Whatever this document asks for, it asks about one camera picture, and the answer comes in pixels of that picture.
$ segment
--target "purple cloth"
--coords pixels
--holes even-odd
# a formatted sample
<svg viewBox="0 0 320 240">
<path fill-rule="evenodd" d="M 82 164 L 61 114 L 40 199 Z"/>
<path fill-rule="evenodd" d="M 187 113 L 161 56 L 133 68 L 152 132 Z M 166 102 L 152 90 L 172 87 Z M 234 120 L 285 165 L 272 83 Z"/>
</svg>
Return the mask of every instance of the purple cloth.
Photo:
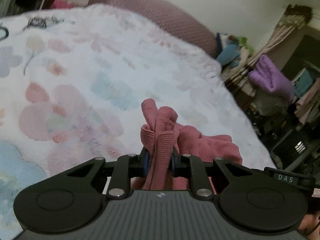
<svg viewBox="0 0 320 240">
<path fill-rule="evenodd" d="M 286 105 L 293 103 L 294 87 L 272 60 L 265 54 L 261 55 L 248 79 L 262 90 L 279 96 Z"/>
</svg>

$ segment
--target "hanging clothes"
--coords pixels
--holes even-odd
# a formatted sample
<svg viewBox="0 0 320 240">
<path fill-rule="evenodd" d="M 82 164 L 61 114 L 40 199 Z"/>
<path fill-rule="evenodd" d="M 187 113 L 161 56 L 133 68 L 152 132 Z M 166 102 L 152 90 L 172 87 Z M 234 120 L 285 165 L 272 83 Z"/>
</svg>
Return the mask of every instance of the hanging clothes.
<svg viewBox="0 0 320 240">
<path fill-rule="evenodd" d="M 298 98 L 302 98 L 313 84 L 313 79 L 308 70 L 303 68 L 298 75 L 291 81 L 294 93 Z"/>
<path fill-rule="evenodd" d="M 309 91 L 296 103 L 294 112 L 300 123 L 312 122 L 319 116 L 320 78 L 317 78 Z"/>
</svg>

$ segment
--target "folded fabric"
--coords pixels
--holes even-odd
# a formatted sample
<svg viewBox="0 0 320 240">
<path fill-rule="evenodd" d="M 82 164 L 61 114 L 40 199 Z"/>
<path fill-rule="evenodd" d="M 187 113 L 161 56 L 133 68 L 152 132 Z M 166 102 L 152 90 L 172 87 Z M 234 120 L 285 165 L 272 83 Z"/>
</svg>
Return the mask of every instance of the folded fabric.
<svg viewBox="0 0 320 240">
<path fill-rule="evenodd" d="M 319 114 L 320 101 L 320 78 L 317 78 L 309 91 L 296 103 L 297 110 L 294 112 L 300 123 L 313 121 Z"/>
<path fill-rule="evenodd" d="M 272 60 L 265 54 L 261 55 L 255 69 L 248 73 L 248 79 L 262 90 L 279 96 L 287 106 L 293 103 L 294 88 Z"/>
<path fill-rule="evenodd" d="M 302 98 L 313 84 L 313 79 L 308 70 L 305 68 L 299 73 L 299 77 L 295 78 L 293 83 L 294 93 L 298 98 Z"/>
<path fill-rule="evenodd" d="M 176 123 L 178 115 L 168 106 L 159 109 L 153 99 L 141 104 L 147 124 L 141 128 L 141 142 L 151 155 L 146 178 L 136 178 L 132 189 L 183 190 L 188 189 L 188 180 L 172 178 L 169 163 L 172 149 L 180 155 L 196 155 L 202 161 L 212 162 L 215 157 L 223 157 L 242 164 L 237 145 L 229 135 L 204 136 L 195 127 Z"/>
</svg>

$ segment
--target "metal screw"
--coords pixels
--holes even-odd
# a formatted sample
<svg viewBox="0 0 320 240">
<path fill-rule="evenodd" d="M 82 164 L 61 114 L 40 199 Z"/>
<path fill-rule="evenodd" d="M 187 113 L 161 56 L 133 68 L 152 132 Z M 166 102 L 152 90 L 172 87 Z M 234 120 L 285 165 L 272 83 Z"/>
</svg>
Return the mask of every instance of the metal screw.
<svg viewBox="0 0 320 240">
<path fill-rule="evenodd" d="M 197 190 L 197 194 L 201 197 L 209 197 L 212 194 L 212 191 L 207 188 L 201 188 Z"/>
<path fill-rule="evenodd" d="M 124 190 L 121 188 L 113 188 L 109 190 L 109 194 L 113 197 L 120 197 L 124 194 Z"/>
</svg>

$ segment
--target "pink cloth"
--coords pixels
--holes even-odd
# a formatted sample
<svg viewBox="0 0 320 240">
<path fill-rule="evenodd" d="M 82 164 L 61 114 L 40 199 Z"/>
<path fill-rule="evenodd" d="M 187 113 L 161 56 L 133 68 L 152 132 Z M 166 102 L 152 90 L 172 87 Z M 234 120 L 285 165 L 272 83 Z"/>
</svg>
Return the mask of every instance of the pink cloth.
<svg viewBox="0 0 320 240">
<path fill-rule="evenodd" d="M 71 9 L 73 7 L 77 7 L 77 5 L 73 3 L 68 3 L 64 0 L 54 0 L 51 9 Z"/>
<path fill-rule="evenodd" d="M 141 142 L 150 153 L 151 161 L 147 177 L 136 178 L 132 189 L 188 189 L 187 179 L 172 178 L 169 171 L 173 146 L 180 155 L 195 155 L 202 161 L 212 162 L 215 157 L 223 157 L 242 164 L 239 148 L 229 135 L 204 136 L 193 126 L 178 124 L 178 115 L 172 108 L 157 109 L 151 98 L 144 100 L 141 107 L 147 121 L 141 128 Z"/>
</svg>

